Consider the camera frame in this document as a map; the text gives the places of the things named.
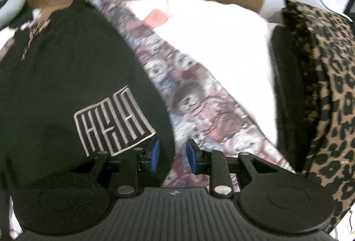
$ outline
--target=leopard print bag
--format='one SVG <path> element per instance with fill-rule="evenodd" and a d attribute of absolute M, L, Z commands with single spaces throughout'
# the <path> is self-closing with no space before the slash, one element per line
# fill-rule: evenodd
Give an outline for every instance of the leopard print bag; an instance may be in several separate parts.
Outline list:
<path fill-rule="evenodd" d="M 334 197 L 330 232 L 355 200 L 355 37 L 345 18 L 296 0 L 283 16 L 303 56 L 305 123 L 314 128 L 303 174 Z"/>

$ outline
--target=metal screw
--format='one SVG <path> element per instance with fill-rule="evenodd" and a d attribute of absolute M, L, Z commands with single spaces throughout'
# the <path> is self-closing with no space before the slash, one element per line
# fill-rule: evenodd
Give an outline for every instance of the metal screw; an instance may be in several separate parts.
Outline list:
<path fill-rule="evenodd" d="M 119 192 L 122 195 L 129 195 L 134 192 L 134 188 L 129 185 L 124 185 L 124 186 L 118 187 L 117 192 Z"/>
<path fill-rule="evenodd" d="M 228 195 L 232 191 L 232 189 L 228 186 L 219 185 L 214 188 L 214 191 L 221 195 Z"/>

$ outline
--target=ribbed black surface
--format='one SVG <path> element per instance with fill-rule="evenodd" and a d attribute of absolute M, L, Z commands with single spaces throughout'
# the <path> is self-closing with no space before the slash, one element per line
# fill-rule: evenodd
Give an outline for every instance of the ribbed black surface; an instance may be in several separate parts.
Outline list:
<path fill-rule="evenodd" d="M 230 200 L 210 196 L 205 188 L 148 188 L 119 200 L 97 226 L 75 235 L 53 237 L 26 232 L 19 241 L 281 241 L 333 240 L 324 232 L 282 237 L 244 220 Z"/>

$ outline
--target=floral print fabric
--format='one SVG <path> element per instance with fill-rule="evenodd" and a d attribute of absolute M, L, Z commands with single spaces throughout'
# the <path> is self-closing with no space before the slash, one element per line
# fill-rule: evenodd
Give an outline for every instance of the floral print fabric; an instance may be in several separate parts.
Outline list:
<path fill-rule="evenodd" d="M 248 151 L 292 170 L 242 106 L 209 71 L 138 20 L 126 8 L 124 0 L 86 1 L 125 39 L 166 104 L 175 138 L 175 159 L 163 186 L 208 186 L 208 176 L 196 176 L 190 171 L 185 153 L 185 142 L 189 138 L 202 149 L 219 150 L 231 157 Z M 237 191 L 235 176 L 232 180 Z"/>

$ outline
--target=patterned fabric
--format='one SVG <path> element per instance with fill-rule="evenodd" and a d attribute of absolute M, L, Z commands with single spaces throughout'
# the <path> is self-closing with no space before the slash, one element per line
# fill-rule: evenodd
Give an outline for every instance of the patterned fabric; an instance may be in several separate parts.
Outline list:
<path fill-rule="evenodd" d="M 286 0 L 284 17 L 317 77 L 319 122 L 303 173 L 333 194 L 331 231 L 355 200 L 355 37 L 345 19 L 299 1 Z"/>
<path fill-rule="evenodd" d="M 30 27 L 30 39 L 28 41 L 27 46 L 24 48 L 24 53 L 21 58 L 22 61 L 24 60 L 26 53 L 27 53 L 28 49 L 30 48 L 33 40 L 42 32 L 42 30 L 47 28 L 49 22 L 50 22 L 50 19 L 32 24 L 32 26 Z"/>
<path fill-rule="evenodd" d="M 292 170 L 280 152 L 201 64 L 162 40 L 125 7 L 124 0 L 87 0 L 125 38 L 166 104 L 175 138 L 175 159 L 166 187 L 207 187 L 208 176 L 191 173 L 185 142 L 236 157 L 241 151 Z M 233 177 L 235 190 L 237 180 Z"/>

